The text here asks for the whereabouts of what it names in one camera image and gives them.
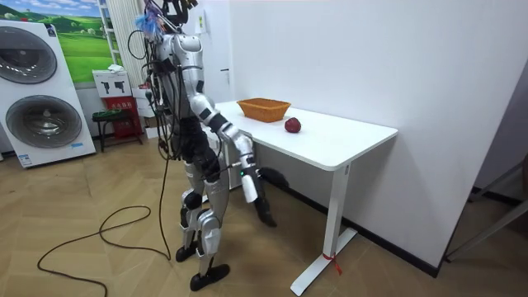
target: washing machine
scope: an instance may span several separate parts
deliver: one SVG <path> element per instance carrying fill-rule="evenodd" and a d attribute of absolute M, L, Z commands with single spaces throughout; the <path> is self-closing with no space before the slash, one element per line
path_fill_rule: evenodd
<path fill-rule="evenodd" d="M 52 25 L 0 20 L 0 122 L 23 167 L 95 153 Z"/>

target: round glass door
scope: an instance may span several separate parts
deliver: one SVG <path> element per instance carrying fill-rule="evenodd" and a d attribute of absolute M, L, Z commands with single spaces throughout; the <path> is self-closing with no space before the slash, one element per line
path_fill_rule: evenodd
<path fill-rule="evenodd" d="M 0 77 L 15 83 L 42 83 L 57 70 L 50 46 L 28 31 L 0 26 Z"/>
<path fill-rule="evenodd" d="M 7 128 L 21 142 L 43 149 L 72 143 L 81 133 L 81 117 L 66 101 L 36 95 L 13 104 L 6 115 Z"/>

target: landscape picture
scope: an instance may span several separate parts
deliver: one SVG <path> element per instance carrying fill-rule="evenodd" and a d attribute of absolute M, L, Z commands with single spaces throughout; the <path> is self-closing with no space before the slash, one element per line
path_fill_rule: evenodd
<path fill-rule="evenodd" d="M 74 83 L 113 64 L 97 0 L 0 0 L 0 19 L 53 24 Z"/>

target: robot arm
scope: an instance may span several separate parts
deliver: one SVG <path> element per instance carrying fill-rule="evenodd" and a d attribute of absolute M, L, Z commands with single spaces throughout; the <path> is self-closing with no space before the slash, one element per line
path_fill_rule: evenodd
<path fill-rule="evenodd" d="M 163 51 L 167 53 L 168 58 L 171 56 L 173 59 L 176 58 L 177 61 L 173 62 L 177 62 L 181 67 L 185 94 L 192 112 L 222 140 L 232 143 L 237 149 L 246 201 L 254 203 L 258 217 L 264 224 L 275 227 L 276 222 L 271 217 L 270 205 L 258 178 L 251 139 L 225 119 L 215 109 L 213 101 L 203 93 L 204 74 L 200 39 L 182 33 L 175 34 L 164 40 Z"/>

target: desk top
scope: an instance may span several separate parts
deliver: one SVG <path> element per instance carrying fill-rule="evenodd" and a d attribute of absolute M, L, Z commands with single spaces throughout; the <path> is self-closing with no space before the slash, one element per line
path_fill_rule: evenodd
<path fill-rule="evenodd" d="M 326 171 L 336 171 L 398 133 L 394 128 L 292 107 L 283 120 L 274 123 L 245 117 L 235 101 L 216 104 L 216 108 L 254 142 Z M 302 125 L 298 134 L 284 128 L 291 117 Z"/>

